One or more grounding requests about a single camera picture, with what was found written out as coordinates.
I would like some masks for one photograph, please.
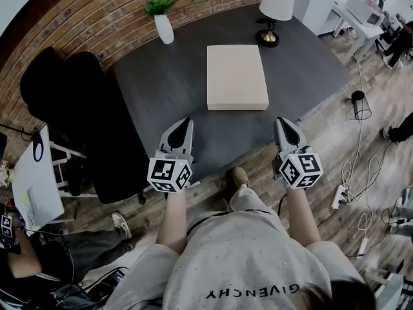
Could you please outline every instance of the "green plant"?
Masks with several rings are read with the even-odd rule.
[[[143,7],[143,10],[150,17],[165,15],[175,3],[176,1],[173,0],[151,0]]]

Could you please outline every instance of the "beige sneaker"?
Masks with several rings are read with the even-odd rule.
[[[250,185],[248,175],[241,167],[236,167],[234,170],[232,170],[232,179],[234,179],[234,183],[237,188],[240,188],[241,185]]]

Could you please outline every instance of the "white vase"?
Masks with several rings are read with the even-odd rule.
[[[13,183],[14,178],[15,178],[14,169],[9,169],[9,170],[8,170],[8,181],[9,181],[10,183]]]
[[[166,15],[155,15],[156,30],[164,44],[174,41],[174,31]]]

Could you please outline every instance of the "black cable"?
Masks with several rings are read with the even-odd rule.
[[[396,204],[397,204],[397,200],[396,200],[396,202],[394,203],[393,210],[394,210],[394,208],[396,207]],[[383,214],[385,213],[385,211],[388,211],[388,222],[387,222],[387,223],[383,220]],[[382,221],[384,224],[390,225],[390,216],[391,216],[390,210],[389,210],[388,208],[386,208],[386,209],[384,209],[384,210],[381,212],[380,219],[381,219],[381,221]],[[374,245],[371,245],[370,248],[368,248],[368,251],[366,251],[364,254],[346,255],[346,257],[351,258],[351,257],[363,257],[363,256],[366,256],[366,255],[372,250],[373,247],[375,247],[376,245],[378,245],[379,243],[381,243],[381,242],[386,238],[386,236],[388,235],[388,232],[389,232],[389,231],[390,231],[390,229],[387,229],[385,235],[383,235],[383,237],[380,239],[380,241],[379,241],[379,242],[376,242]]]
[[[376,177],[374,178],[374,180],[370,183],[370,185],[368,185],[367,187],[365,187],[359,194],[357,194],[357,195],[354,197],[354,199],[357,199],[360,195],[362,195],[365,191],[367,191],[367,190],[368,190],[371,186],[373,186],[373,184],[376,182],[377,178],[379,177],[381,168],[383,167],[383,162],[384,162],[384,160],[385,160],[386,151],[387,151],[387,149],[388,149],[391,145],[393,145],[393,143],[389,143],[388,146],[385,148],[385,151],[383,152],[383,157],[381,158],[381,161],[380,161],[380,168],[379,168],[379,171],[378,171],[378,173],[376,174]]]
[[[89,286],[87,286],[87,287],[85,287],[85,288],[80,288],[80,291],[78,291],[78,292],[76,292],[76,293],[74,293],[74,294],[67,295],[67,296],[65,296],[65,297],[69,297],[69,296],[74,296],[74,295],[78,295],[78,294],[81,294],[81,293],[85,293],[88,289],[92,288],[93,286],[95,286],[95,284],[97,284],[97,283],[100,282],[102,279],[106,278],[107,276],[111,275],[113,272],[115,272],[115,271],[118,270],[118,269],[126,269],[126,270],[129,270],[129,268],[128,268],[128,267],[125,267],[125,266],[116,267],[115,269],[112,269],[112,270],[110,270],[109,272],[105,273],[103,276],[101,276],[99,279],[97,279],[97,280],[96,280],[94,283],[92,283],[91,285],[89,285]]]
[[[281,204],[283,203],[283,200],[285,199],[287,197],[287,194],[284,194],[283,195],[283,197],[281,198],[281,200],[279,201],[279,203],[278,203],[278,218],[279,218],[279,215],[281,214]]]
[[[25,130],[19,130],[19,129],[16,129],[14,127],[8,127],[7,125],[1,124],[1,123],[0,123],[0,127],[4,127],[6,129],[9,129],[9,130],[20,132],[21,134],[24,134],[25,136],[33,136],[34,135],[33,133],[26,132]]]
[[[324,219],[320,224],[318,224],[317,227],[319,227],[321,224],[325,223],[327,220],[329,220],[331,217],[333,217],[336,212],[338,212],[338,209],[336,209],[335,211],[333,211],[333,212],[331,213],[331,215],[328,216],[326,219]]]
[[[29,139],[29,140],[27,140],[27,139],[24,139],[24,137],[23,137],[23,133],[20,133],[20,137],[23,139],[23,140],[25,140],[26,142],[29,142],[31,139]]]

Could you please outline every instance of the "hand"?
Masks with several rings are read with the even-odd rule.
[[[12,218],[13,229],[19,229],[20,227],[23,226],[23,223],[18,214],[16,214],[15,212],[9,212],[7,215]]]

